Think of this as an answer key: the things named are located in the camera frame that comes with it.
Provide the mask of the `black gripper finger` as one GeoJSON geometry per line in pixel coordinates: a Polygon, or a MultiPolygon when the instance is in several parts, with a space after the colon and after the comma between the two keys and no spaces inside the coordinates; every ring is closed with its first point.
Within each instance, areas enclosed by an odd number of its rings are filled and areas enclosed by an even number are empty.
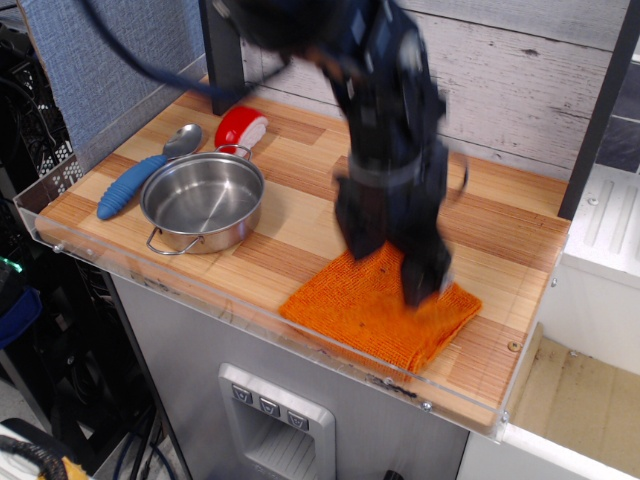
{"type": "Polygon", "coordinates": [[[403,254],[400,268],[404,302],[418,307],[445,289],[451,254],[435,220],[402,226],[389,241],[403,254]]]}
{"type": "Polygon", "coordinates": [[[337,176],[336,219],[355,260],[362,260],[385,242],[382,191],[347,176],[337,176]]]}

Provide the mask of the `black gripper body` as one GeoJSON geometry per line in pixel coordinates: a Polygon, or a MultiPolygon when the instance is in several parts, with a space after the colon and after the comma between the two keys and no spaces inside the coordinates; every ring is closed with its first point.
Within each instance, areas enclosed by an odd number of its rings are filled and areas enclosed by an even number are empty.
{"type": "Polygon", "coordinates": [[[319,61],[348,122],[345,175],[382,191],[385,240],[435,220],[446,193],[447,150],[437,137],[445,102],[415,29],[343,32],[319,43],[319,61]]]}

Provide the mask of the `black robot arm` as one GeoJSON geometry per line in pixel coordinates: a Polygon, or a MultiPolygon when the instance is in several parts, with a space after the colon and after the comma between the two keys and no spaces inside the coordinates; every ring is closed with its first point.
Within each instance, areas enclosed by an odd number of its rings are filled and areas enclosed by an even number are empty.
{"type": "Polygon", "coordinates": [[[335,214],[352,256],[383,245],[403,256],[401,287],[417,306],[440,292],[451,255],[437,227],[448,152],[438,136],[446,105],[415,21],[393,1],[219,1],[248,42],[316,64],[350,133],[335,214]]]}

